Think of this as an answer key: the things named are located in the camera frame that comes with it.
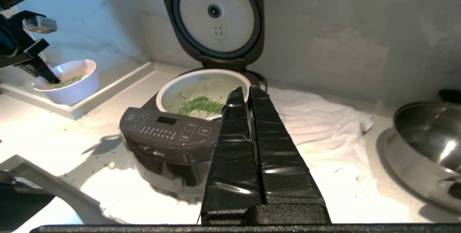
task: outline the countertop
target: countertop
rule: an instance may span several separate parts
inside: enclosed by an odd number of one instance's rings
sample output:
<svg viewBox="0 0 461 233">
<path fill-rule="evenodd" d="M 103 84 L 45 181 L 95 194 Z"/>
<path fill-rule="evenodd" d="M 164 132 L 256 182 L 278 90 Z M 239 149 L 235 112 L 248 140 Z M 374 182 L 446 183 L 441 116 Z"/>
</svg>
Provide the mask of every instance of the countertop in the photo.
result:
<svg viewBox="0 0 461 233">
<path fill-rule="evenodd" d="M 128 107 L 142 106 L 179 73 L 154 71 L 76 121 L 0 94 L 0 162 L 18 154 L 92 198 L 104 199 L 101 189 L 120 185 L 118 175 L 131 164 L 120 137 L 120 117 Z M 364 135 L 380 194 L 408 205 L 409 223 L 459 223 L 459 215 L 415 197 L 384 169 L 376 146 L 391 125 L 390 118 L 376 116 Z"/>
</svg>

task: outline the rice cooker control panel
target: rice cooker control panel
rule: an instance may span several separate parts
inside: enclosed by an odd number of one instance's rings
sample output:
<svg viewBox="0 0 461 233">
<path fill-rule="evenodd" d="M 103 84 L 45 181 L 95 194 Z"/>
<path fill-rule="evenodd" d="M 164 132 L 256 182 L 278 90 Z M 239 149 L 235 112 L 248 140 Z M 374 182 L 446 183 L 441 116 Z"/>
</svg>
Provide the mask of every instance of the rice cooker control panel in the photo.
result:
<svg viewBox="0 0 461 233">
<path fill-rule="evenodd" d="M 146 108 L 130 107 L 120 120 L 129 150 L 177 164 L 208 162 L 220 128 L 217 121 Z"/>
</svg>

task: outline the stainless steel pot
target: stainless steel pot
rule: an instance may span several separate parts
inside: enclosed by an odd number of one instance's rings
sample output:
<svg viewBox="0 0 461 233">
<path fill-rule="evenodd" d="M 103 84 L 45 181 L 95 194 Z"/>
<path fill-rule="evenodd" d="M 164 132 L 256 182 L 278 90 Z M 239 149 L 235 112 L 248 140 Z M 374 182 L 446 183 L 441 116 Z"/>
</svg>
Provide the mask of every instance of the stainless steel pot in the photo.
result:
<svg viewBox="0 0 461 233">
<path fill-rule="evenodd" d="M 415 102 L 394 115 L 384 159 L 422 197 L 461 212 L 461 107 Z"/>
</svg>

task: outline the inner lid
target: inner lid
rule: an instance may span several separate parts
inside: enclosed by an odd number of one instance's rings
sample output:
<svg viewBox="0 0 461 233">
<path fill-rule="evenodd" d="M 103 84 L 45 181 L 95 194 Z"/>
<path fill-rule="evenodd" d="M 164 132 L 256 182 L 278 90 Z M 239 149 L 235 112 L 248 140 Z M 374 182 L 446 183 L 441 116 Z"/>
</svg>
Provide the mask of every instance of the inner lid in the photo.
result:
<svg viewBox="0 0 461 233">
<path fill-rule="evenodd" d="M 260 33 L 255 0 L 173 0 L 173 10 L 186 40 L 213 57 L 245 54 Z"/>
</svg>

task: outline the marble wall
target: marble wall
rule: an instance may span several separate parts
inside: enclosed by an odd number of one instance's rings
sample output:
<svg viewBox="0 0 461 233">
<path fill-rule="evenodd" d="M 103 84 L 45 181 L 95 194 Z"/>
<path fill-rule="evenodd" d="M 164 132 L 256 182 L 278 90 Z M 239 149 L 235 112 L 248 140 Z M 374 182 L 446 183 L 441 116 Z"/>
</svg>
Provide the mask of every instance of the marble wall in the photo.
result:
<svg viewBox="0 0 461 233">
<path fill-rule="evenodd" d="M 265 0 L 265 49 L 252 69 L 272 84 L 386 105 L 461 89 L 461 0 Z M 140 0 L 155 61 L 197 67 L 163 0 Z"/>
<path fill-rule="evenodd" d="M 97 63 L 99 89 L 102 89 L 150 61 L 136 2 L 25 0 L 18 4 L 18 8 L 42 13 L 57 21 L 58 31 L 33 34 L 35 38 L 45 38 L 50 43 L 44 53 L 51 66 L 76 59 L 92 59 Z M 7 72 L 9 76 L 0 73 L 0 82 L 30 89 L 30 75 L 14 67 Z"/>
</svg>

